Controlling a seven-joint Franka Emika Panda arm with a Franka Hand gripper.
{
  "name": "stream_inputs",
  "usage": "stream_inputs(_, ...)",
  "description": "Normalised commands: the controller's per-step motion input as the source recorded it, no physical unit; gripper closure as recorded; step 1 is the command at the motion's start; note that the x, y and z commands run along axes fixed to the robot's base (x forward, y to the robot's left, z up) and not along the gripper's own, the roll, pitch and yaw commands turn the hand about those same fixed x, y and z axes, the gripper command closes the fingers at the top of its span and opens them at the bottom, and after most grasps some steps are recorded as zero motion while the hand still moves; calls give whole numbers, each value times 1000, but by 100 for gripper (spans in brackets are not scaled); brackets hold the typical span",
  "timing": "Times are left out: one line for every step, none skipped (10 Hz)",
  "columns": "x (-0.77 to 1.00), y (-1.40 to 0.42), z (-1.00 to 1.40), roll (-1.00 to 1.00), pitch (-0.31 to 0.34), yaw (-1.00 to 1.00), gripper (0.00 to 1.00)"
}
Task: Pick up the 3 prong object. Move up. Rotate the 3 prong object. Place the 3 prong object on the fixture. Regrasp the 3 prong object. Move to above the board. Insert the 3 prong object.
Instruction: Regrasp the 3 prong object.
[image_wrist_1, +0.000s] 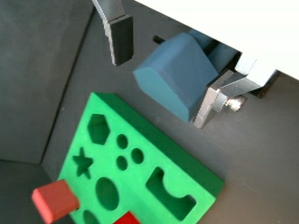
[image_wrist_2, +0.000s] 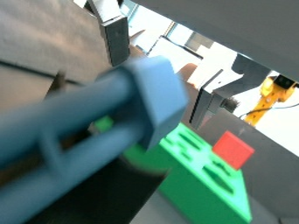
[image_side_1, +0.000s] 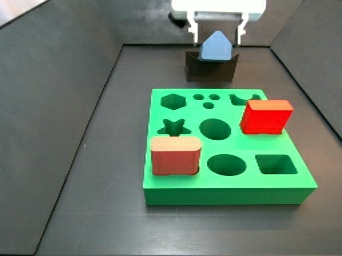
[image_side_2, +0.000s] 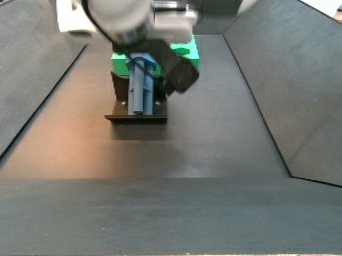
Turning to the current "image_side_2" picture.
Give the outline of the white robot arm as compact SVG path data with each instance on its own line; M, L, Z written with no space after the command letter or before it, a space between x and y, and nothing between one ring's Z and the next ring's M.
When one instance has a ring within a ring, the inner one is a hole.
M102 30L121 45L144 39L188 43L199 11L181 0L54 0L61 32Z

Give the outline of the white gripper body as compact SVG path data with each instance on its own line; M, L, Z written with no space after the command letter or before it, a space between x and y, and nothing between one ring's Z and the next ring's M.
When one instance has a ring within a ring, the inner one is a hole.
M187 0L153 0L152 11L148 38L162 39L166 43L188 43L199 19L195 4Z

